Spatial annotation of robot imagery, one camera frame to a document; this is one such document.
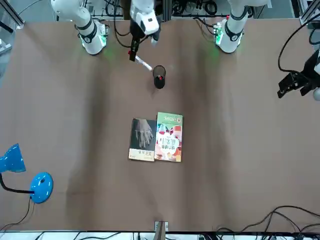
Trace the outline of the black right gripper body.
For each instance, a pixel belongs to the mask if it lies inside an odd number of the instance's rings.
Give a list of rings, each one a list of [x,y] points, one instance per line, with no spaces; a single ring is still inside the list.
[[[131,48],[135,48],[140,44],[141,38],[145,36],[143,30],[139,27],[138,24],[131,24],[130,25],[130,33],[132,36],[131,40]]]

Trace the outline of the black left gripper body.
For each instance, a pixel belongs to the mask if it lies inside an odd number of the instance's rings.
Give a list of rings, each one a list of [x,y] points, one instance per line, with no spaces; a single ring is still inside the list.
[[[320,50],[316,50],[305,62],[303,75],[307,77],[311,88],[320,87]]]

